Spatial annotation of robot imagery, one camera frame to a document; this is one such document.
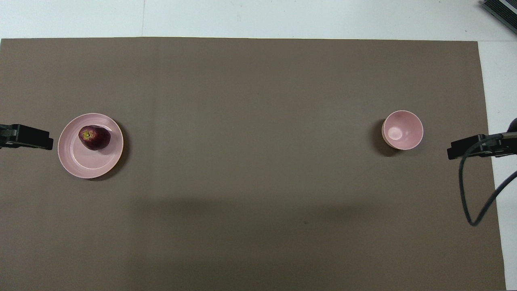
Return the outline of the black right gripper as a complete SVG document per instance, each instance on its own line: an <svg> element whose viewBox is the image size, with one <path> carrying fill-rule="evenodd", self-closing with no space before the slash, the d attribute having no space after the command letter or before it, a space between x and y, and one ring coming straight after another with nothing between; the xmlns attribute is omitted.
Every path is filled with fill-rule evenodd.
<svg viewBox="0 0 517 291"><path fill-rule="evenodd" d="M460 158L464 153L478 141L486 138L486 135L473 135L464 139L451 142L450 148L447 149L449 160ZM506 147L507 155L517 154L517 118L509 125L507 131L503 133L503 145ZM503 147L499 140L488 141L473 149L469 157L490 157L503 155Z"/></svg>

